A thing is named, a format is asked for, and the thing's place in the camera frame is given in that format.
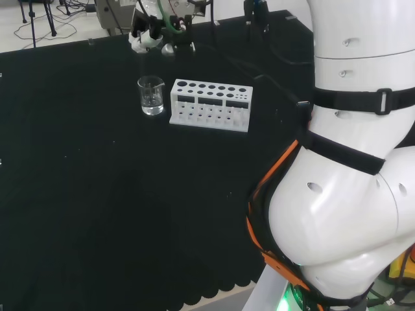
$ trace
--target black tablecloth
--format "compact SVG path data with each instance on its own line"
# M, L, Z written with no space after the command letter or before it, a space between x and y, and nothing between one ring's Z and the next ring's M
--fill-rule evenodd
M312 34L286 16L272 15L274 46L311 60ZM309 98L313 68L278 62L259 33L247 44L243 18L217 34L226 54ZM208 24L195 41L211 43ZM126 36L4 53L0 73L3 310L178 310L258 279L246 199L295 130L272 83L203 46L186 62L142 58ZM143 74L166 82L162 115L141 111ZM253 86L249 132L171 126L176 78Z

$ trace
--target tripod leg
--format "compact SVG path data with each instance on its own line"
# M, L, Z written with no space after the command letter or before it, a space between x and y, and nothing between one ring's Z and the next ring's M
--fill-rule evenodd
M66 3L66 0L62 0L62 1L64 2L65 8L66 8L66 15L70 16L70 15L71 15L71 13L70 13L69 9L67 8L67 3Z
M51 28L52 37L55 37L56 36L56 30L55 30L54 25L53 25L53 15L52 15L52 11L51 11L51 5L49 3L46 4L46 1L48 1L48 0L43 0L43 5L45 7L47 21L49 22L49 26Z
M23 24L27 23L26 17L25 17L25 11L23 9L23 3L21 2L21 0L19 0L20 3L20 9L21 9L21 15L23 16Z
M29 0L29 16L30 16L30 22L32 23L32 37L33 37L33 47L36 47L36 37L34 35L34 12L33 12L33 6L32 6L32 0Z

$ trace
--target green tube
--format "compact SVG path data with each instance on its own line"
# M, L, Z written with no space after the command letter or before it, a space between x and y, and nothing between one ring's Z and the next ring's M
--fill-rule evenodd
M181 33L183 33L183 31L181 31L181 30L177 30L177 29L175 29L175 28L171 25L169 17L167 16L167 14L166 14L166 13L164 12L164 10L163 10L163 7L162 7L162 5L161 5L161 0L157 0L157 4L158 4L158 8L159 8L159 10L160 10L160 12L161 12L161 14L162 14L162 16L163 16L164 22L166 23L166 28L167 28L170 32L172 32L173 34L181 34Z

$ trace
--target lab equipment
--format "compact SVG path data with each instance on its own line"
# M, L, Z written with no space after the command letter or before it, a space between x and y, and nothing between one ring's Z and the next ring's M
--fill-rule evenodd
M171 90L171 124L247 132L252 87L177 79Z
M158 115L163 111L164 82L158 76L142 76L138 80L141 108L146 115Z

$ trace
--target glass beaker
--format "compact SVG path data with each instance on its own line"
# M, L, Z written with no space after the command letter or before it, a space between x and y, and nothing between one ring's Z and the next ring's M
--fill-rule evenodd
M141 108L146 115L158 115L163 111L164 85L158 76L142 76L138 80Z

